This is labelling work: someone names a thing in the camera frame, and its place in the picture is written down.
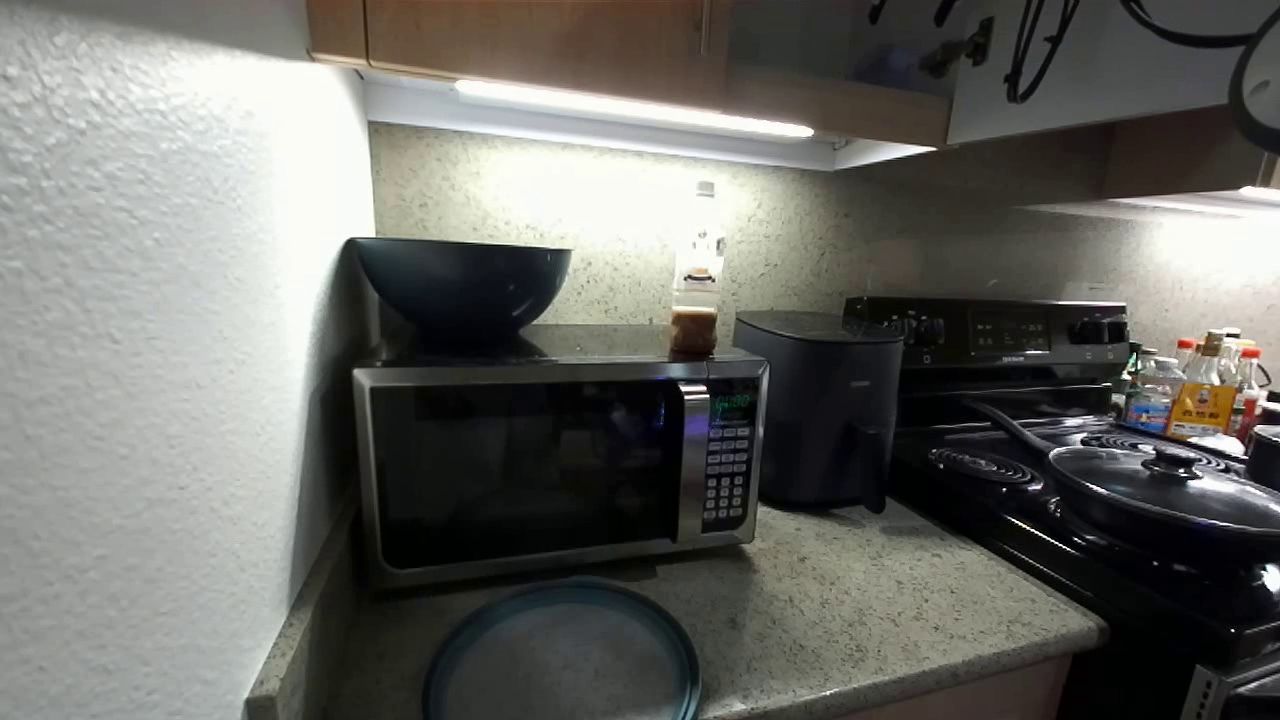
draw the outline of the black bowl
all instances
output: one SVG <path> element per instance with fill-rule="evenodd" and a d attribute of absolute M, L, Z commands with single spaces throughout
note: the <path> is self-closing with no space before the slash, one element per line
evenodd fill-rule
<path fill-rule="evenodd" d="M 506 342 L 558 292 L 567 249 L 354 236 L 366 282 L 422 342 Z"/>

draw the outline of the gas stove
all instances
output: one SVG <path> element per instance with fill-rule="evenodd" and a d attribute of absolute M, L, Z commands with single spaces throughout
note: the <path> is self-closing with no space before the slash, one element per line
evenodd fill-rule
<path fill-rule="evenodd" d="M 1171 445 L 1112 429 L 1123 304 L 877 294 L 843 316 L 906 331 L 888 490 L 1108 620 L 1108 644 L 1077 654 L 1060 716 L 1280 716 L 1280 553 L 1201 556 L 1096 526 L 1043 455 L 967 406 L 982 399 L 1053 446 Z M 1243 477 L 1219 452 L 1201 462 Z"/>

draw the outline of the countertop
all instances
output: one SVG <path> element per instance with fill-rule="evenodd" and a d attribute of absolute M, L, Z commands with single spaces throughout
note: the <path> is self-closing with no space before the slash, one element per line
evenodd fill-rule
<path fill-rule="evenodd" d="M 1060 659 L 1105 620 L 903 504 L 882 517 L 758 507 L 757 544 L 607 577 L 662 603 L 705 664 L 705 716 L 843 716 Z M 519 584 L 362 597 L 327 720 L 419 716 L 436 644 Z"/>

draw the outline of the microwave keypad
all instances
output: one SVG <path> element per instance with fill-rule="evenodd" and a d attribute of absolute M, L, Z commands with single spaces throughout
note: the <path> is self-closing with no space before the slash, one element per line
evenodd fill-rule
<path fill-rule="evenodd" d="M 706 438 L 705 526 L 737 526 L 749 521 L 750 490 L 750 423 L 716 421 Z"/>

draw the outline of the black air fryer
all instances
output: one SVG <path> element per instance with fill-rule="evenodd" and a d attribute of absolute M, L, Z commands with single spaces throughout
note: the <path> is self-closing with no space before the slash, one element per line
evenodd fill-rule
<path fill-rule="evenodd" d="M 817 312 L 742 312 L 737 347 L 766 360 L 758 498 L 882 507 L 898 331 Z"/>

